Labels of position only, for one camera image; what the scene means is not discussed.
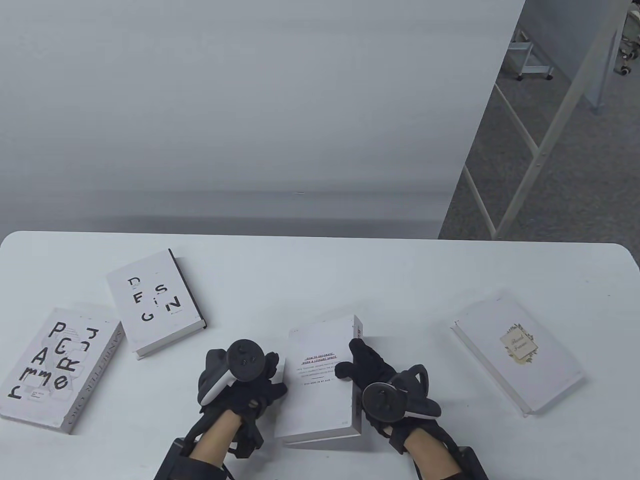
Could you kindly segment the person's left hand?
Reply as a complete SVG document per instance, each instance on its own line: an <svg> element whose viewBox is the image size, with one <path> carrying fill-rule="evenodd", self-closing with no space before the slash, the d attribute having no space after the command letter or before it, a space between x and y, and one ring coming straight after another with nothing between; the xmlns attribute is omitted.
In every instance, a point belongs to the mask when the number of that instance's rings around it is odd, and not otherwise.
<svg viewBox="0 0 640 480"><path fill-rule="evenodd" d="M205 414L215 409L232 411L243 419L260 418L277 400L288 392L284 382L273 382L277 373L280 357L276 352L265 355L265 366L262 372L252 381L234 381L226 386L217 397L206 406L201 406L199 413Z"/></svg>

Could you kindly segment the person's right hand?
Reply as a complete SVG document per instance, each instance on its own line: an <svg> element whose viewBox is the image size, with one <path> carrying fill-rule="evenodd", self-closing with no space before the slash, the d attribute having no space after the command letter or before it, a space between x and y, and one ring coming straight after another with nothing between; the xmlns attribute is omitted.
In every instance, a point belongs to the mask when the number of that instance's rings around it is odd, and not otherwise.
<svg viewBox="0 0 640 480"><path fill-rule="evenodd" d="M416 430L451 448L451 438L438 424L441 406L429 398L425 366L417 364L398 372L359 338L349 342L349 349L352 361L338 363L334 374L359 388L366 420L394 450L405 453L405 442Z"/></svg>

